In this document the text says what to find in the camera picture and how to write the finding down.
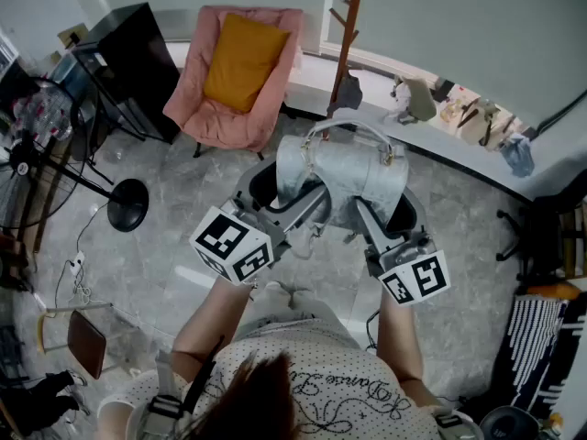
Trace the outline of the grey hanging bag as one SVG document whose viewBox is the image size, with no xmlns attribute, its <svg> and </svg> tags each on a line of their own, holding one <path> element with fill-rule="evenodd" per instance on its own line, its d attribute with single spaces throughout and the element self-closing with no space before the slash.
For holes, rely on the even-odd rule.
<svg viewBox="0 0 587 440">
<path fill-rule="evenodd" d="M 332 115 L 340 108 L 357 110 L 362 98 L 363 93 L 360 88 L 359 78 L 350 73 L 345 73 L 340 81 L 336 100 L 329 105 L 327 113 Z"/>
</svg>

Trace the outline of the person's legs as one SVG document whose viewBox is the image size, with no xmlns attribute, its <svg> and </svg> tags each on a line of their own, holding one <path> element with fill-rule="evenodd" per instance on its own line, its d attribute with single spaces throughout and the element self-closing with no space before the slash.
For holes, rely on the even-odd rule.
<svg viewBox="0 0 587 440">
<path fill-rule="evenodd" d="M 336 337 L 351 339 L 347 328 L 333 310 L 316 298 L 309 289 L 294 290 L 278 281 L 268 282 L 253 292 L 247 303 L 234 341 L 250 336 L 266 325 L 287 325 L 307 322 L 312 328 L 326 330 Z"/>
</svg>

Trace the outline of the black office chair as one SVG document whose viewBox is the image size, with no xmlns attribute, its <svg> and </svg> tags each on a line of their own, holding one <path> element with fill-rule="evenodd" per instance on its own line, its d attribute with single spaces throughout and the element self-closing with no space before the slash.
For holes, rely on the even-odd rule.
<svg viewBox="0 0 587 440">
<path fill-rule="evenodd" d="M 496 216 L 504 219 L 517 236 L 517 241 L 507 250 L 496 254 L 498 262 L 507 261 L 514 255 L 521 260 L 521 271 L 516 278 L 524 285 L 533 279 L 552 280 L 554 272 L 563 264 L 563 240 L 574 240 L 579 232 L 572 227 L 564 232 L 560 217 L 574 214 L 581 198 L 564 196 L 562 193 L 542 196 L 530 205 L 519 209 L 520 222 L 509 213 L 498 209 Z"/>
</svg>

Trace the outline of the brown wooden coat rack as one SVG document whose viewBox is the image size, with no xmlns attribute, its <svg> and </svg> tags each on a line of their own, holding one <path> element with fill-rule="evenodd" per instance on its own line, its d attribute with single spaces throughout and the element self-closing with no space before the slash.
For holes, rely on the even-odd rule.
<svg viewBox="0 0 587 440">
<path fill-rule="evenodd" d="M 338 56 L 338 66 L 336 76 L 333 84 L 333 89 L 330 95 L 330 103 L 327 109 L 327 119 L 330 119 L 335 111 L 340 107 L 339 101 L 342 100 L 340 92 L 340 85 L 342 81 L 349 75 L 348 56 L 351 44 L 359 35 L 356 29 L 357 18 L 360 9 L 360 0 L 342 0 L 347 7 L 347 15 L 342 15 L 333 7 L 329 9 L 330 15 L 337 20 L 337 22 L 344 28 L 341 50 Z"/>
</svg>

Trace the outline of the beige bag on ledge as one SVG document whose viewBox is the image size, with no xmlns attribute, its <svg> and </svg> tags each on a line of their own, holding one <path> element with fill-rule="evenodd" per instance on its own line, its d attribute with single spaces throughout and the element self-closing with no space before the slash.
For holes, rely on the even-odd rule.
<svg viewBox="0 0 587 440">
<path fill-rule="evenodd" d="M 396 106 L 390 117 L 401 125 L 426 122 L 437 114 L 432 93 L 421 78 L 397 78 L 391 96 Z"/>
</svg>

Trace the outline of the white printed pouch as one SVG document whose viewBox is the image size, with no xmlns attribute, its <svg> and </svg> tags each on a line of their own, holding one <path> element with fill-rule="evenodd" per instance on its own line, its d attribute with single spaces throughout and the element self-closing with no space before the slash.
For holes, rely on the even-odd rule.
<svg viewBox="0 0 587 440">
<path fill-rule="evenodd" d="M 454 122 L 461 114 L 466 99 L 461 92 L 451 95 L 441 104 L 440 118 L 446 124 Z"/>
</svg>

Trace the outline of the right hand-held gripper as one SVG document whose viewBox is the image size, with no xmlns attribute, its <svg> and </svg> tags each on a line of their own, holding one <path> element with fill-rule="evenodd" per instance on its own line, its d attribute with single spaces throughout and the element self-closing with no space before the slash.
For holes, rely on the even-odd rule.
<svg viewBox="0 0 587 440">
<path fill-rule="evenodd" d="M 404 189 L 388 222 L 388 237 L 405 240 L 392 247 L 371 206 L 360 197 L 354 204 L 358 227 L 371 245 L 368 272 L 398 306 L 426 301 L 451 287 L 444 251 L 428 234 L 426 211 L 411 190 Z"/>
</svg>

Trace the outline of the person's left forearm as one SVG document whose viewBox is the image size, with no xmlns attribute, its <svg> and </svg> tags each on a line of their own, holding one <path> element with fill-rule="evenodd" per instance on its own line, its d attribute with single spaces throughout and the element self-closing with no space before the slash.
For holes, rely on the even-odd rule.
<svg viewBox="0 0 587 440">
<path fill-rule="evenodd" d="M 193 381 L 220 338 L 223 337 L 221 348 L 232 340 L 251 291 L 250 285 L 237 286 L 222 277 L 216 279 L 174 339 L 171 358 L 175 373 Z"/>
</svg>

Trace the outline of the cardboard box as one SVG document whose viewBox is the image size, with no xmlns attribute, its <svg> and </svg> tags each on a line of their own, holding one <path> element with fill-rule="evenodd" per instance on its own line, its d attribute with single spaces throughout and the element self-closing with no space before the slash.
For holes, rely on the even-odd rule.
<svg viewBox="0 0 587 440">
<path fill-rule="evenodd" d="M 74 25 L 59 32 L 57 37 L 66 50 L 74 48 L 88 35 L 88 28 L 84 23 Z"/>
</svg>

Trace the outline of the black cabinet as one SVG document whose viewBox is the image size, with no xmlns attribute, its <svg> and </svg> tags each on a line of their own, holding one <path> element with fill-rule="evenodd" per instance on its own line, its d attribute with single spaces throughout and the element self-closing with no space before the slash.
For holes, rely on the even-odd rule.
<svg viewBox="0 0 587 440">
<path fill-rule="evenodd" d="M 147 3 L 119 7 L 72 55 L 136 138 L 171 144 L 180 128 L 163 113 L 180 73 Z"/>
</svg>

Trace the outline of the person's dotted white shirt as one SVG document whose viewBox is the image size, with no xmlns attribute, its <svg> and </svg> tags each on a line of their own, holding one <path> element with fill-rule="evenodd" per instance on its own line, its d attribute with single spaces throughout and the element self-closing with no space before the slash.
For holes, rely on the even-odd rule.
<svg viewBox="0 0 587 440">
<path fill-rule="evenodd" d="M 100 440 L 462 440 L 475 434 L 423 380 L 400 382 L 377 351 L 360 349 L 352 338 L 307 322 L 233 338 L 223 348 L 220 338 L 193 381 L 172 370 L 182 399 L 198 378 L 205 384 L 170 433 L 147 431 L 160 386 L 148 373 L 103 402 Z"/>
</svg>

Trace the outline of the pink padded chair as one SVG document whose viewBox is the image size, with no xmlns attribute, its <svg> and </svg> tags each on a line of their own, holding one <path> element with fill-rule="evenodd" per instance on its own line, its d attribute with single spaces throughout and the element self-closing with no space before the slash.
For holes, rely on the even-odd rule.
<svg viewBox="0 0 587 440">
<path fill-rule="evenodd" d="M 288 33 L 275 68 L 247 113 L 212 100 L 204 92 L 213 52 L 228 14 L 274 25 Z M 302 36 L 303 15 L 297 8 L 202 6 L 179 81 L 163 113 L 184 134 L 203 145 L 261 153 L 273 134 L 284 101 Z"/>
</svg>

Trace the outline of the mustard yellow cushion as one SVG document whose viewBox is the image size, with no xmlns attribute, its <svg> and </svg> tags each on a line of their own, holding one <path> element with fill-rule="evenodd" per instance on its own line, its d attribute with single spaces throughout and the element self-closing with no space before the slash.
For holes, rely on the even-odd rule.
<svg viewBox="0 0 587 440">
<path fill-rule="evenodd" d="M 227 14 L 205 80 L 205 97 L 249 112 L 289 36 L 275 26 Z"/>
</svg>

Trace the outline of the black standing fan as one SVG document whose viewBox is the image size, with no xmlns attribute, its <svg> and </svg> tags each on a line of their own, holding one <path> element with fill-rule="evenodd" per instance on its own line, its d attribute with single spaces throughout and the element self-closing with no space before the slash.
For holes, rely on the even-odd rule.
<svg viewBox="0 0 587 440">
<path fill-rule="evenodd" d="M 0 82 L 0 229 L 44 224 L 78 187 L 105 198 L 114 229 L 129 232 L 143 221 L 149 192 L 142 181 L 101 185 L 102 178 L 86 178 L 93 171 L 72 158 L 75 99 L 53 80 Z"/>
</svg>

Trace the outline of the orange cushion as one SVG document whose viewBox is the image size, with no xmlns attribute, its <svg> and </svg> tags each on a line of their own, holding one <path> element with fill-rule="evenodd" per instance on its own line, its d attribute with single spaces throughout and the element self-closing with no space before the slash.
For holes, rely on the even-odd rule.
<svg viewBox="0 0 587 440">
<path fill-rule="evenodd" d="M 563 281 L 551 285 L 529 286 L 526 293 L 544 298 L 574 301 L 579 298 L 581 290 L 575 285 Z"/>
</svg>

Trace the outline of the black folding chair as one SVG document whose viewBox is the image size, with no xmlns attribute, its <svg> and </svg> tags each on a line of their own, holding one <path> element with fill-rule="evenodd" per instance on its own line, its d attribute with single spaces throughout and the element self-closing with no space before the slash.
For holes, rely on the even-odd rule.
<svg viewBox="0 0 587 440">
<path fill-rule="evenodd" d="M 89 83 L 72 103 L 72 158 L 84 162 L 109 185 L 114 182 L 96 168 L 95 153 L 113 130 L 113 120 L 105 110 L 100 93 Z"/>
</svg>

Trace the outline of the light blue cloth bag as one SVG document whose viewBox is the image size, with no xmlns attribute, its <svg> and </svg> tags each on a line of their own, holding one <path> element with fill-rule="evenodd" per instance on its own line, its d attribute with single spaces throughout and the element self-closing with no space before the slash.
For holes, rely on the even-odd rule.
<svg viewBox="0 0 587 440">
<path fill-rule="evenodd" d="M 512 134 L 504 142 L 500 153 L 517 178 L 525 178 L 533 173 L 535 163 L 531 152 L 531 142 L 527 137 L 519 133 Z"/>
</svg>

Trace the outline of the silver grey handbag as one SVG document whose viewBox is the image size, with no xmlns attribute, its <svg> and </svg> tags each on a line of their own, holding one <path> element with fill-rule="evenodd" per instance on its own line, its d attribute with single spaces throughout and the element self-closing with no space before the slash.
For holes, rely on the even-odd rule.
<svg viewBox="0 0 587 440">
<path fill-rule="evenodd" d="M 340 124 L 330 119 L 315 124 L 303 137 L 282 138 L 276 154 L 278 204 L 287 205 L 303 189 L 325 184 L 327 198 L 310 215 L 314 225 L 361 233 L 354 204 L 354 198 L 360 197 L 371 206 L 388 237 L 388 222 L 407 184 L 409 167 L 403 148 L 379 128 L 361 121 L 357 125 L 377 137 L 377 144 L 321 138 L 324 130 Z M 389 247 L 398 240 L 388 239 Z"/>
</svg>

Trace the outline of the brown seat metal stool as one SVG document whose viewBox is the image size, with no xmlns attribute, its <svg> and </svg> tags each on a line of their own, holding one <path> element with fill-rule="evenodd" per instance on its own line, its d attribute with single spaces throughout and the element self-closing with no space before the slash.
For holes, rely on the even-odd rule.
<svg viewBox="0 0 587 440">
<path fill-rule="evenodd" d="M 105 308 L 113 309 L 114 305 L 110 302 L 100 302 L 85 306 L 47 308 L 37 320 L 38 351 L 46 355 L 51 351 L 68 349 L 87 374 L 94 380 L 99 380 L 103 373 L 116 368 L 117 364 L 105 367 L 107 338 L 84 312 Z M 70 315 L 66 342 L 60 346 L 47 346 L 44 337 L 45 321 L 58 314 Z"/>
</svg>

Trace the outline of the person's right forearm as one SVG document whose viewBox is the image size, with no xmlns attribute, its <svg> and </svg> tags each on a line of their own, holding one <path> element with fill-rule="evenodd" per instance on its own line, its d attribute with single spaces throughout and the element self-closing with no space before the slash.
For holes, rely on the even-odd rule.
<svg viewBox="0 0 587 440">
<path fill-rule="evenodd" d="M 382 294 L 379 312 L 377 356 L 400 382 L 422 380 L 424 376 L 414 310 L 411 306 L 399 306 L 386 292 Z"/>
</svg>

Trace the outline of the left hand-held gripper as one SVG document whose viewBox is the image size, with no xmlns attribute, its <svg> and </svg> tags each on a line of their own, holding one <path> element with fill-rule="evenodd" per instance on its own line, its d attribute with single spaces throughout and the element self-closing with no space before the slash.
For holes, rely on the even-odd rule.
<svg viewBox="0 0 587 440">
<path fill-rule="evenodd" d="M 278 210 L 267 207 L 276 197 L 276 159 L 264 159 L 242 174 L 235 195 L 208 210 L 190 236 L 190 245 L 220 277 L 235 285 L 250 282 L 280 259 L 286 234 L 326 200 L 327 187 L 303 189 Z"/>
</svg>

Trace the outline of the round black device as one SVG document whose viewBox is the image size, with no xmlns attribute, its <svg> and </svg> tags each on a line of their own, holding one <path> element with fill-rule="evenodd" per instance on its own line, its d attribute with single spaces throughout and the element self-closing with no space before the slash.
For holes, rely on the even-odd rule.
<svg viewBox="0 0 587 440">
<path fill-rule="evenodd" d="M 481 421 L 484 440 L 536 440 L 538 421 L 514 406 L 501 406 L 490 411 Z"/>
</svg>

